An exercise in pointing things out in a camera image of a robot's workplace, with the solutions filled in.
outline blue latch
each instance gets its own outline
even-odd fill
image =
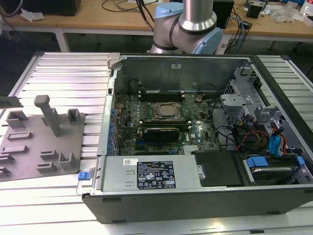
[[[278,149],[280,146],[281,137],[276,135],[271,135],[269,139],[269,145],[268,149],[271,154],[274,154],[277,158],[280,158],[280,155],[278,154]]]
[[[268,163],[266,161],[265,157],[250,157],[246,160],[248,163],[249,168],[252,167],[265,167],[268,166]]]
[[[298,156],[298,157],[297,157],[297,160],[298,160],[300,166],[304,166],[304,165],[305,165],[305,162],[304,162],[304,160],[303,160],[302,157]]]
[[[79,172],[78,173],[78,180],[90,180],[91,173],[90,172]]]

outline wooden table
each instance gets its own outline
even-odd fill
[[[109,12],[101,7],[103,0],[82,0],[82,4],[74,17],[49,16],[45,20],[28,22],[21,16],[8,18],[8,22],[19,31],[53,32],[56,34],[62,52],[68,52],[69,47],[66,33],[93,33],[93,34],[124,34],[124,35],[153,35],[147,28],[140,13],[137,12]],[[235,9],[244,0],[235,0]],[[123,3],[125,8],[135,7],[134,3]],[[156,4],[148,5],[148,9],[154,14]],[[105,4],[106,8],[117,8],[113,0]],[[313,42],[313,27],[309,27],[300,21],[293,23],[275,23],[270,16],[259,16],[258,19],[246,18],[243,6],[236,12],[253,26],[247,36],[248,39],[269,40],[269,41],[297,41]],[[224,53],[225,44],[237,32],[237,24],[230,20],[226,29],[219,54]]]

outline plastic bag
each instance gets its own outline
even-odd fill
[[[305,2],[303,16],[313,16],[313,0]]]
[[[273,18],[275,23],[280,22],[293,22],[294,19],[292,18],[295,13],[297,13],[297,10],[295,9],[297,7],[297,3],[288,1],[285,6],[282,7],[282,9],[273,11],[271,13],[271,17]]]

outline silver robot arm segment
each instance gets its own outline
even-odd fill
[[[213,54],[222,40],[213,0],[184,0],[156,7],[150,53]]]

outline table leg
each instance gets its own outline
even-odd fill
[[[222,41],[219,47],[216,49],[216,55],[224,55],[228,41],[231,39],[232,34],[223,34]]]
[[[70,52],[67,38],[66,38],[66,35],[65,35],[63,29],[58,28],[58,29],[56,29],[56,31],[54,33],[57,37],[61,52]]]
[[[9,31],[2,31],[2,37],[4,37],[6,40],[9,40],[11,41],[12,40],[12,37],[11,37],[11,34]]]
[[[101,34],[96,34],[97,44],[102,44]]]
[[[277,41],[271,41],[271,42],[269,43],[269,45],[268,45],[268,49],[269,49],[269,50],[272,50],[276,42],[277,42]]]

